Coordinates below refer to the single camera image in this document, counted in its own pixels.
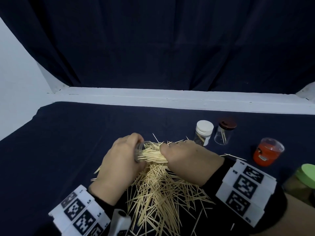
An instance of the brown lid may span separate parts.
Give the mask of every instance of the brown lid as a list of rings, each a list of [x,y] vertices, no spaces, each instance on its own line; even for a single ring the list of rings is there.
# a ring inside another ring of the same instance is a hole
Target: brown lid
[[[219,119],[219,126],[224,130],[233,130],[237,124],[232,118],[221,118]]]

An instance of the orange container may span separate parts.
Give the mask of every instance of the orange container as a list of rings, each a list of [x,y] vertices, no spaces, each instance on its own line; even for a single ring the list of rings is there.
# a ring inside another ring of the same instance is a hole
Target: orange container
[[[284,151],[284,146],[275,139],[263,138],[254,153],[254,161],[262,166],[271,165]]]

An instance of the dark blue fabric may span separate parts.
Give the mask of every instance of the dark blue fabric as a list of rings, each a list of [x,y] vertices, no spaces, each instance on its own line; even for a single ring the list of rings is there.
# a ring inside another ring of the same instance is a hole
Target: dark blue fabric
[[[315,121],[313,115],[53,103],[40,108],[30,122],[0,141],[1,233],[33,235],[51,222],[49,211],[78,185],[89,186],[117,138],[138,132],[151,141],[155,141],[152,133],[159,141],[193,139],[197,121],[205,119],[217,125],[217,119],[226,116],[234,117],[238,124],[229,144],[216,144],[213,134],[208,149],[248,159],[257,167],[252,149],[263,137],[275,138],[284,144],[285,152],[271,166],[259,168],[280,183],[303,163],[315,164],[315,125],[309,124]],[[124,196],[119,206],[124,208],[125,202]],[[199,212],[192,213],[197,218]],[[190,235],[195,221],[185,217],[185,212],[180,215],[185,227],[182,235]],[[216,215],[209,212],[208,217],[215,220]]]
[[[315,0],[0,0],[76,87],[296,93],[315,81]]]

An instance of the plastic jar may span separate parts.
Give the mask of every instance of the plastic jar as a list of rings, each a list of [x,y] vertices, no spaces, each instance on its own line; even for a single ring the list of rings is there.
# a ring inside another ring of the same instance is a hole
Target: plastic jar
[[[254,153],[254,161],[262,166],[271,165],[284,151],[284,146],[275,139],[263,138]]]
[[[197,122],[194,142],[200,146],[207,146],[213,131],[213,124],[207,120]]]
[[[233,130],[237,124],[233,119],[221,119],[219,121],[218,130],[215,134],[215,142],[220,145],[229,143]]]
[[[303,164],[283,187],[286,193],[313,206],[310,199],[315,189],[315,165]]]

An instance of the hand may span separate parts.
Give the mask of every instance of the hand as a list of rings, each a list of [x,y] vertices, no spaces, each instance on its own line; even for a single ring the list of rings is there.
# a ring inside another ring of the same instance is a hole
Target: hand
[[[134,159],[135,146],[143,141],[137,133],[117,139],[104,156],[100,172],[89,191],[114,206],[146,167],[146,162],[136,163]]]
[[[161,154],[168,161],[168,168],[180,178],[203,186],[224,162],[224,158],[193,141],[163,143]]]

